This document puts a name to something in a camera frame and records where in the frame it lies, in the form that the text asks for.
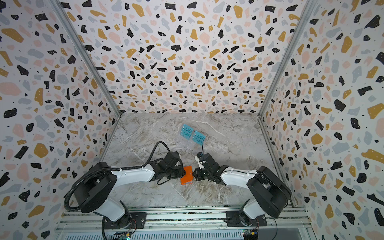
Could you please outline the orange card wallet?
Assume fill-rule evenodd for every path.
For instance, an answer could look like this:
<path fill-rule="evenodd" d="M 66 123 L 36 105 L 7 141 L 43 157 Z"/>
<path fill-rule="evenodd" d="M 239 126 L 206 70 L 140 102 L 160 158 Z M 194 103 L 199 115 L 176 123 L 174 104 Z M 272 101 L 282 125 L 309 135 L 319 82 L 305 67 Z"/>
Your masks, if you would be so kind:
<path fill-rule="evenodd" d="M 193 183 L 193 168 L 191 166 L 184 167 L 185 175 L 181 178 L 181 185 L 189 185 Z"/>

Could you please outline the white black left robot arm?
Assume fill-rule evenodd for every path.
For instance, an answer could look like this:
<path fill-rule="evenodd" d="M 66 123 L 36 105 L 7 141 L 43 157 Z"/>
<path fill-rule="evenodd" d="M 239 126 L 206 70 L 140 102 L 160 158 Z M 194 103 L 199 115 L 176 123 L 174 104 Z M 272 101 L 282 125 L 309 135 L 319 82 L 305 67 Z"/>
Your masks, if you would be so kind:
<path fill-rule="evenodd" d="M 140 182 L 160 183 L 162 179 L 181 179 L 186 175 L 178 152 L 168 152 L 164 158 L 143 166 L 117 168 L 101 162 L 82 176 L 66 195 L 66 210 L 96 213 L 117 222 L 129 216 L 123 203 L 110 193 L 123 185 Z"/>

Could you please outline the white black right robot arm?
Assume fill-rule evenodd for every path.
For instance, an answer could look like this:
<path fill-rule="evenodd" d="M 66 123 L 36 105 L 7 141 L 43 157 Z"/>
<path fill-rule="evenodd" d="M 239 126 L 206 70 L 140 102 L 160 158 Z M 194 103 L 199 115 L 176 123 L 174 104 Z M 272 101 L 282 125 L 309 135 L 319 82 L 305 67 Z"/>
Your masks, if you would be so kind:
<path fill-rule="evenodd" d="M 193 172 L 197 181 L 208 180 L 219 185 L 237 186 L 252 193 L 254 199 L 247 200 L 238 211 L 239 218 L 245 224 L 262 215 L 279 217 L 292 196 L 291 190 L 267 167 L 246 171 L 220 166 L 210 154 L 202 152 L 197 153 L 195 160 L 199 164 L 199 168 Z"/>

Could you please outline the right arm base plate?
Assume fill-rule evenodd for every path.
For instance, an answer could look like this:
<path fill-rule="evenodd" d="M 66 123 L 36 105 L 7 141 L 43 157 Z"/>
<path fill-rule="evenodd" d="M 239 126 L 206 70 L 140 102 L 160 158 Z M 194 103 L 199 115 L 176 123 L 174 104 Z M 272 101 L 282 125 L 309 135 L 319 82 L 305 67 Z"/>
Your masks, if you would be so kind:
<path fill-rule="evenodd" d="M 255 219 L 249 218 L 245 213 L 240 210 L 226 211 L 224 222 L 228 227 L 266 227 L 267 220 L 265 215 L 261 215 Z"/>

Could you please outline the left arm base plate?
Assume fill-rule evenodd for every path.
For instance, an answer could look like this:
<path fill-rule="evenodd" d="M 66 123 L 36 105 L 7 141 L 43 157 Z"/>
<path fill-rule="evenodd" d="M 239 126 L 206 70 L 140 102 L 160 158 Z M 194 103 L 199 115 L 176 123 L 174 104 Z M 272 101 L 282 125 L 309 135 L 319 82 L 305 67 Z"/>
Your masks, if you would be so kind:
<path fill-rule="evenodd" d="M 113 222 L 106 218 L 103 226 L 105 230 L 123 230 L 126 231 L 143 229 L 146 223 L 147 213 L 146 212 L 134 212 L 123 215 L 119 220 Z"/>

